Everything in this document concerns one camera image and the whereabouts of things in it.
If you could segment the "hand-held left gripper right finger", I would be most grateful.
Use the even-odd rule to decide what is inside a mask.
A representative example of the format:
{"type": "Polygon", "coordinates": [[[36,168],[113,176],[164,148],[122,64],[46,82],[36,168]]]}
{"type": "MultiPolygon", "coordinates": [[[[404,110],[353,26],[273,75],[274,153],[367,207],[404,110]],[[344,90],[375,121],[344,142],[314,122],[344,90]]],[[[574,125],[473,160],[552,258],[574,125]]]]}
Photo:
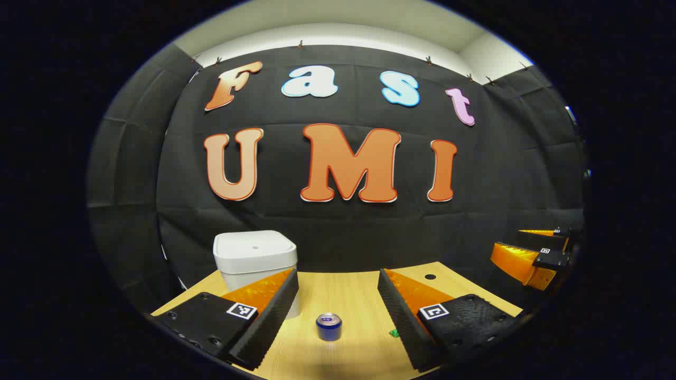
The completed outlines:
{"type": "Polygon", "coordinates": [[[458,365],[512,334],[518,319],[476,294],[452,297],[393,270],[377,289],[415,370],[458,365]]]}

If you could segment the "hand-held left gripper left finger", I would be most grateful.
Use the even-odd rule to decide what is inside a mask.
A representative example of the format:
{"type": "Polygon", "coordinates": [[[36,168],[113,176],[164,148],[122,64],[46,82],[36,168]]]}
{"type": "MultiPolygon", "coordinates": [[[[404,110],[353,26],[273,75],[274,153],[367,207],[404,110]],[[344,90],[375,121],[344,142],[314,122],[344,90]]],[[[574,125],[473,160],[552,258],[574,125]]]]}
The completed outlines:
{"type": "Polygon", "coordinates": [[[297,270],[287,269],[222,296],[200,292],[151,321],[212,357],[252,371],[272,346],[298,289],[297,270]]]}

